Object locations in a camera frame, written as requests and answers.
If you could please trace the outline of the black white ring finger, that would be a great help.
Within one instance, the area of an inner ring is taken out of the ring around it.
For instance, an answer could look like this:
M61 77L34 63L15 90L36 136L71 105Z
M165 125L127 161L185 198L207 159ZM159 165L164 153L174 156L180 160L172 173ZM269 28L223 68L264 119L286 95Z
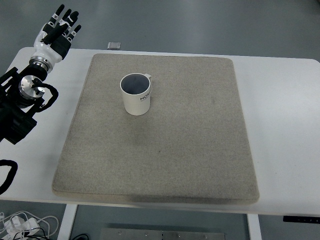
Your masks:
M72 26L78 20L78 16L79 16L79 12L78 11L74 11L74 12L70 13L68 16L66 16L64 18L64 21L67 23L67 28L64 31L64 34L68 34L70 32Z

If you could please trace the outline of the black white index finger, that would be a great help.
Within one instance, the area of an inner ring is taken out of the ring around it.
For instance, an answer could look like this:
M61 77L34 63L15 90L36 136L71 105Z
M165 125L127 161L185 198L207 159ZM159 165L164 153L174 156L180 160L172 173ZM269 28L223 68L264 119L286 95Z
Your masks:
M60 14L62 13L62 11L64 10L64 6L63 5L60 5L58 7L58 9L55 11L55 13L51 16L51 18L49 19L49 22L48 24L53 27L56 23L57 23L57 20L60 16Z

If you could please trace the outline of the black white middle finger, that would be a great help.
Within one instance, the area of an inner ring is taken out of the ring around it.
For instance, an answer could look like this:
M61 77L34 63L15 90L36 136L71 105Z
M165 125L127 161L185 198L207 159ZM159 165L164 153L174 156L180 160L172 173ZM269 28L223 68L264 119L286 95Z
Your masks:
M67 25L67 26L69 26L70 24L69 24L69 15L71 14L71 9L68 9L65 13L64 13L64 15L63 15L63 17L59 20L59 22L58 22L58 25L59 26L63 26L63 25Z

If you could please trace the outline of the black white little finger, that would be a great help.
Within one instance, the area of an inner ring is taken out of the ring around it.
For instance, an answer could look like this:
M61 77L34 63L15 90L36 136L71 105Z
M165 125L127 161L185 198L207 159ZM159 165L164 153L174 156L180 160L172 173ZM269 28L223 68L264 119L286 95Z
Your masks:
M77 25L77 26L75 27L75 29L68 34L68 36L66 37L66 39L67 39L69 42L71 42L71 41L75 38L75 36L77 35L77 33L80 31L81 28L82 28L82 26L81 26L80 24Z

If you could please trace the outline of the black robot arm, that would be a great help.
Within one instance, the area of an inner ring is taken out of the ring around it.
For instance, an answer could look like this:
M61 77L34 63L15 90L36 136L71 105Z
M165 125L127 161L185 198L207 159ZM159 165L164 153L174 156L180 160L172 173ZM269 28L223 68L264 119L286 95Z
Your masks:
M37 125L36 113L50 108L58 90L45 83L54 66L65 59L74 37L79 13L62 4L44 24L34 42L34 54L22 71L16 67L0 77L0 138L12 144L24 139Z

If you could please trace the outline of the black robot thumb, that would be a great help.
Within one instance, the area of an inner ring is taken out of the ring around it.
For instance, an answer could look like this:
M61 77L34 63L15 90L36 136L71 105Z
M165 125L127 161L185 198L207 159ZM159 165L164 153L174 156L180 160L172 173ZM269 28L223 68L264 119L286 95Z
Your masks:
M43 31L46 35L41 39L41 42L45 45L52 44L62 33L66 30L64 25L57 25L55 27L46 24L43 28Z

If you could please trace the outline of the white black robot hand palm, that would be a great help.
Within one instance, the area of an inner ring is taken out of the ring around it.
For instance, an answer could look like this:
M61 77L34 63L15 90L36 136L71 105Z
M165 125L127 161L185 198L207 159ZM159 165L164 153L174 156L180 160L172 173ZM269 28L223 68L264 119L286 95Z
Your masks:
M61 62L66 57L71 47L71 42L67 39L67 34L64 32L53 43L43 43L42 39L53 29L54 27L48 23L42 27L33 44L35 52L29 60L30 64L44 68L47 73L50 73L55 64Z

